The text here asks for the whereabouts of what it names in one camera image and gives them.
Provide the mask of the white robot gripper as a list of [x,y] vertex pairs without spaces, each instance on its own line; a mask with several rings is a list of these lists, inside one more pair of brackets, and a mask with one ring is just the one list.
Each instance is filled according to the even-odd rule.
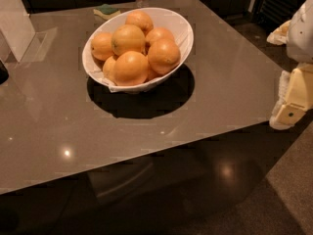
[[267,42],[286,45],[287,54],[299,64],[291,72],[283,70],[279,80],[278,101],[269,124],[277,130],[295,126],[313,109],[313,0],[306,0],[291,21],[272,31]]

